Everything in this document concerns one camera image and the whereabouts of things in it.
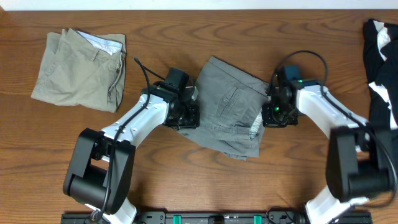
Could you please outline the grey shorts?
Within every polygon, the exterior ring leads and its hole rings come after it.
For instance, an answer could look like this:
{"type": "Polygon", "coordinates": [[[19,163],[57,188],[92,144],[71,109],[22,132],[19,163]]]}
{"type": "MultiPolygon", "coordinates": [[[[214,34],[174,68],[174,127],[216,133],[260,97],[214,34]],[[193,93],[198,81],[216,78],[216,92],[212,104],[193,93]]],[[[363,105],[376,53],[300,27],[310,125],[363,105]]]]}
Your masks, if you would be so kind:
{"type": "Polygon", "coordinates": [[[258,157],[265,128],[262,106],[269,84],[216,58],[202,68],[195,87],[200,125],[177,132],[233,159],[258,157]]]}

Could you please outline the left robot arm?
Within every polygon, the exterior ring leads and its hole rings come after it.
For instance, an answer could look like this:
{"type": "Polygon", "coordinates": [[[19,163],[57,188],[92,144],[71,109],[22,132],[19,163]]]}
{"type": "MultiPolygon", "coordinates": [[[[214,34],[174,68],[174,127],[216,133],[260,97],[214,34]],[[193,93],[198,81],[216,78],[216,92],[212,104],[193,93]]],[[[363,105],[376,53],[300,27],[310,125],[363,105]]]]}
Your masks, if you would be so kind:
{"type": "Polygon", "coordinates": [[[92,209],[68,223],[133,223],[136,207],[128,200],[137,147],[158,126],[174,130],[200,125],[197,89],[185,72],[171,68],[164,80],[143,89],[139,101],[115,123],[77,138],[63,193],[92,209]]]}

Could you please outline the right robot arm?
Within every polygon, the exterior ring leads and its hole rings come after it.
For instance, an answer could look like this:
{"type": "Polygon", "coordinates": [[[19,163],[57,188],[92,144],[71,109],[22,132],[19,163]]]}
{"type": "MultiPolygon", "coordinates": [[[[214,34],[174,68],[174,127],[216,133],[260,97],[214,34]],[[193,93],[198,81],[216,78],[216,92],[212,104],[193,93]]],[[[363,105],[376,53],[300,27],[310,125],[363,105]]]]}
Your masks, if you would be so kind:
{"type": "Polygon", "coordinates": [[[328,138],[326,187],[302,212],[279,211],[270,223],[354,223],[348,215],[356,206],[384,192],[397,195],[397,171],[388,129],[371,124],[334,98],[320,80],[304,80],[296,65],[279,65],[273,72],[262,106],[266,128],[295,126],[309,117],[328,138]]]}

